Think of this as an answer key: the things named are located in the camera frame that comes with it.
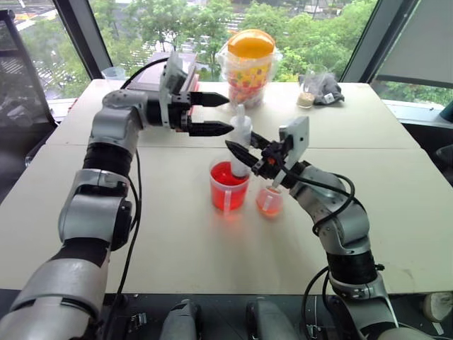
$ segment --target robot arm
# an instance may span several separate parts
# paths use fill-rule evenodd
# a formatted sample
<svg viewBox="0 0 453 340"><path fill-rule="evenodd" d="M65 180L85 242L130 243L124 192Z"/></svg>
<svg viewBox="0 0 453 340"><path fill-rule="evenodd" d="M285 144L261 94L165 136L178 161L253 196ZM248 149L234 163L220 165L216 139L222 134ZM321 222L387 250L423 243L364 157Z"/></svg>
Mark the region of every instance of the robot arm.
<svg viewBox="0 0 453 340"><path fill-rule="evenodd" d="M398 329L384 281L374 263L369 220L362 204L356 198L346 202L349 194L340 175L322 171L306 161L298 162L308 147L309 119L299 117L280 127L279 132L279 142L269 142L252 132L251 145L262 150L261 159L235 142L227 141L226 145L256 176L273 179L273 186L289 189L289 194L311 216L313 231L326 252L329 281L337 294L328 301L328 308L342 338L429 339L421 333L421 338L413 338L407 329Z"/></svg>
<svg viewBox="0 0 453 340"><path fill-rule="evenodd" d="M103 99L83 169L59 216L62 248L32 275L0 321L0 339L95 339L110 252L127 243L131 229L128 173L139 131L150 125L204 136L232 130L221 122L191 122L192 105L218 106L228 99L216 93L179 93L184 76L172 69L174 59L161 80L163 95L119 90Z"/></svg>

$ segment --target glass cup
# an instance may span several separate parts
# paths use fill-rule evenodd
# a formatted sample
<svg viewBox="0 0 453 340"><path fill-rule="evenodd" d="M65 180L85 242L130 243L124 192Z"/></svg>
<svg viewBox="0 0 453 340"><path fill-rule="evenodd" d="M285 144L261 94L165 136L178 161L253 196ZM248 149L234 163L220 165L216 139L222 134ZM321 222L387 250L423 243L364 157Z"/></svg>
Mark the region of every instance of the glass cup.
<svg viewBox="0 0 453 340"><path fill-rule="evenodd" d="M102 75L108 80L126 80L126 71L122 67L109 67L103 69Z"/></svg>
<svg viewBox="0 0 453 340"><path fill-rule="evenodd" d="M310 108L316 96L322 94L322 83L327 74L327 68L323 65L310 64L305 72L304 83L300 86L297 105L301 108Z"/></svg>

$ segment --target orange lid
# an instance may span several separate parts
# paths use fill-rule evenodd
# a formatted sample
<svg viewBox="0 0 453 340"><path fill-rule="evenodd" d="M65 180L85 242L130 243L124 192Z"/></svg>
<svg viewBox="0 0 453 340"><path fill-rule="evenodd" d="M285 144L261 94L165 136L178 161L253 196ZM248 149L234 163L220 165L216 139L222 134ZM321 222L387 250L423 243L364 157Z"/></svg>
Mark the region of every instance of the orange lid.
<svg viewBox="0 0 453 340"><path fill-rule="evenodd" d="M275 41L261 30L242 30L228 40L228 51L241 58L258 59L274 51Z"/></svg>

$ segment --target white table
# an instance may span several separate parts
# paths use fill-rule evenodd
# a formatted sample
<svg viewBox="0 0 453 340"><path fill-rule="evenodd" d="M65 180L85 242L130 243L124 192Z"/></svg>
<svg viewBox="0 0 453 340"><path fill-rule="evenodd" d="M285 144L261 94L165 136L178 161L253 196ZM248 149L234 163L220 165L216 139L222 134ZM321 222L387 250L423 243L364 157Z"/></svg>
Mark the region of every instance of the white table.
<svg viewBox="0 0 453 340"><path fill-rule="evenodd" d="M94 80L84 91L68 117L47 141L51 145L86 145L93 116L102 98L118 89L121 81ZM310 117L310 148L413 149L418 144L399 124L368 84L341 84L344 103L305 110L296 106L296 83L271 83L265 103L247 112L253 129L268 139L278 140L278 126L299 115ZM200 83L201 91L228 94L227 83ZM229 104L218 108L196 107L194 121L222 120L234 115ZM193 138L186 134L151 128L140 135L139 146L224 147L223 137Z"/></svg>
<svg viewBox="0 0 453 340"><path fill-rule="evenodd" d="M45 145L0 206L0 288L22 288L60 247L58 214L85 148ZM253 177L245 205L229 219L212 207L207 168L223 151L140 149L144 209L126 292L301 294L326 265L295 200L286 195L276 220L259 215L262 179ZM303 158L355 182L390 293L453 289L453 190L423 150L309 149ZM116 290L126 250L112 255L108 292Z"/></svg>

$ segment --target plastic beaker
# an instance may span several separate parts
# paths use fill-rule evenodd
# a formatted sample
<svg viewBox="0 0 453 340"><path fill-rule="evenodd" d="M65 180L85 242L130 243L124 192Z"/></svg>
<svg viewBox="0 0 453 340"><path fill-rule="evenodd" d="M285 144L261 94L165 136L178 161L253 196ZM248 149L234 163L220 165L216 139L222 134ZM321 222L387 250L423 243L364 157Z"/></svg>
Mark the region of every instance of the plastic beaker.
<svg viewBox="0 0 453 340"><path fill-rule="evenodd" d="M126 80L126 71L122 67L109 67L102 71L104 79Z"/></svg>
<svg viewBox="0 0 453 340"><path fill-rule="evenodd" d="M247 194L249 177L233 176L229 160L214 160L210 165L212 204L224 214L240 208Z"/></svg>
<svg viewBox="0 0 453 340"><path fill-rule="evenodd" d="M266 217L275 217L282 210L283 198L280 190L273 186L261 188L256 196L258 210Z"/></svg>

